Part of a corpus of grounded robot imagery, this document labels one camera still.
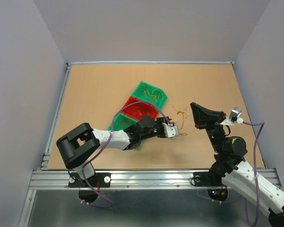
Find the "red plastic bin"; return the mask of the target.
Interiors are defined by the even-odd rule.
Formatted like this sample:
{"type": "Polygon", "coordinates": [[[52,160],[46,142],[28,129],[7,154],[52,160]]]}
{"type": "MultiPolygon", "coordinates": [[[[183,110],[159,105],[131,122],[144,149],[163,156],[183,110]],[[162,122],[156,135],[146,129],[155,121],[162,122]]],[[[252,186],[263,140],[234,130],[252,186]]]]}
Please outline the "red plastic bin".
{"type": "Polygon", "coordinates": [[[138,103],[131,105],[130,107],[124,109],[121,113],[138,121],[141,120],[144,116],[150,116],[153,119],[156,119],[159,114],[155,107],[147,103],[138,103]]]}

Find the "far green plastic bin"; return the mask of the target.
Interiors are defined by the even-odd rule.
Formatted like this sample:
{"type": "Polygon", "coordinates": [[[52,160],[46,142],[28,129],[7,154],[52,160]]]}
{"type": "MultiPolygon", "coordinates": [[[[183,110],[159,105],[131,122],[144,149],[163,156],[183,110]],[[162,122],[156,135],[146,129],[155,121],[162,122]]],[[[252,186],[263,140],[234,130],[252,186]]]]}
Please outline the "far green plastic bin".
{"type": "Polygon", "coordinates": [[[142,101],[151,102],[159,109],[163,108],[168,98],[162,89],[143,81],[132,92],[132,96],[142,101]]]}

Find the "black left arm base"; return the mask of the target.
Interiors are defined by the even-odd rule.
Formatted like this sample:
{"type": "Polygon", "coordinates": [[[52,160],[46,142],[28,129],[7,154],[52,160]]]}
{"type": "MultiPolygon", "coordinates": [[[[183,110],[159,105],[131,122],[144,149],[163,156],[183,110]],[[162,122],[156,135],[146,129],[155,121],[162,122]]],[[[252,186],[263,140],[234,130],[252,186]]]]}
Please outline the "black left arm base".
{"type": "MultiPolygon", "coordinates": [[[[94,188],[109,188],[111,182],[111,173],[109,172],[97,172],[95,176],[87,179],[89,184],[94,188]]],[[[88,184],[82,179],[78,173],[70,172],[69,174],[69,188],[88,188],[88,184]]]]}

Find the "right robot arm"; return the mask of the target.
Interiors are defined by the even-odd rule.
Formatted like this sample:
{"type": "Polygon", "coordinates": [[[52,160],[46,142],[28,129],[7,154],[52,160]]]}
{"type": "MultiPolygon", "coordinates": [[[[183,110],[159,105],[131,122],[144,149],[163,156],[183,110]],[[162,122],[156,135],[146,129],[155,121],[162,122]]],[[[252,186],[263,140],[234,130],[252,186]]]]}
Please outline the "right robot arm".
{"type": "Polygon", "coordinates": [[[206,109],[195,102],[190,104],[195,127],[204,129],[214,149],[215,162],[208,171],[194,173],[190,183],[196,187],[230,187],[253,203],[271,226],[284,227],[284,192],[273,185],[245,160],[247,145],[242,137],[229,136],[224,126],[246,124],[242,110],[234,107],[227,116],[223,111],[206,109]]]}

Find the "green plastic bin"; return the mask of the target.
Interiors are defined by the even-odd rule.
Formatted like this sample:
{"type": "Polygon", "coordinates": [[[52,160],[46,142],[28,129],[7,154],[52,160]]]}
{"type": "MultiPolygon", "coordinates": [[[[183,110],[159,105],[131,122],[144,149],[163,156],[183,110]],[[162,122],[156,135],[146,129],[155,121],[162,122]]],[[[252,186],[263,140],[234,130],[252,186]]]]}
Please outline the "green plastic bin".
{"type": "Polygon", "coordinates": [[[114,129],[113,131],[120,131],[126,129],[132,125],[135,125],[138,121],[123,114],[119,113],[114,120],[114,129]]]}
{"type": "Polygon", "coordinates": [[[142,101],[151,102],[159,109],[163,108],[168,98],[162,89],[143,81],[132,92],[132,96],[142,101]]]}

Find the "near green plastic bin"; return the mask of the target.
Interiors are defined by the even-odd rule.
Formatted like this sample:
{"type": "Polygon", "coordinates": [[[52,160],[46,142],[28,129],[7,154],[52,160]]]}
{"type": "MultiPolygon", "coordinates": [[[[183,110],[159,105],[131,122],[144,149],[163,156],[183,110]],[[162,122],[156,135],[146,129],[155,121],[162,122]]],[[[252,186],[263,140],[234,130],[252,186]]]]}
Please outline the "near green plastic bin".
{"type": "Polygon", "coordinates": [[[113,131],[120,131],[126,129],[132,125],[135,125],[138,121],[123,114],[119,113],[114,120],[114,129],[113,131]]]}

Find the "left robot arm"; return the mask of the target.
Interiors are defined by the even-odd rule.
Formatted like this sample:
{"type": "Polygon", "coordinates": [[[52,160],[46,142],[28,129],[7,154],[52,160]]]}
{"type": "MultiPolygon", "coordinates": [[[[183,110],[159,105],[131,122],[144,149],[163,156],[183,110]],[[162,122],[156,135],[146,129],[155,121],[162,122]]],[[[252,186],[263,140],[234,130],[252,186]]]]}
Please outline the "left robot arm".
{"type": "Polygon", "coordinates": [[[89,123],[82,123],[56,142],[56,146],[68,170],[74,170],[85,186],[92,186],[96,172],[88,158],[96,151],[106,148],[132,150],[140,146],[143,140],[153,137],[173,138],[179,135],[178,127],[161,117],[153,119],[144,116],[135,124],[118,131],[94,129],[89,123]]]}

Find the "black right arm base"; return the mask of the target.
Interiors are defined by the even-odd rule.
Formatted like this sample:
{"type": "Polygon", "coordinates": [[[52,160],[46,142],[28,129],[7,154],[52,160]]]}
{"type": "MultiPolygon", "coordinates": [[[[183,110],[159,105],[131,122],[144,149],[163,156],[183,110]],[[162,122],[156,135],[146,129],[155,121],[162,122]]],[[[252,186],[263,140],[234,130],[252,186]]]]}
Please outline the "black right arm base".
{"type": "Polygon", "coordinates": [[[219,187],[223,186],[222,178],[211,172],[194,172],[190,183],[196,187],[219,187]]]}

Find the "aluminium mounting rail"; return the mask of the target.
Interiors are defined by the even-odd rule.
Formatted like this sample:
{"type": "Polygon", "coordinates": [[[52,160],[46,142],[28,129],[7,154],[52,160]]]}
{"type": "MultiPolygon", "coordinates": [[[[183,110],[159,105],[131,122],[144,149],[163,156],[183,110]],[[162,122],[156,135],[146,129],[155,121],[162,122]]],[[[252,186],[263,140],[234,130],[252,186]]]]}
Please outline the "aluminium mounting rail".
{"type": "MultiPolygon", "coordinates": [[[[171,189],[203,189],[195,186],[192,178],[205,169],[149,169],[149,170],[97,170],[110,173],[109,187],[101,182],[100,190],[171,190],[171,189]]],[[[67,171],[34,171],[31,175],[30,190],[88,190],[85,183],[73,186],[67,171]]]]}

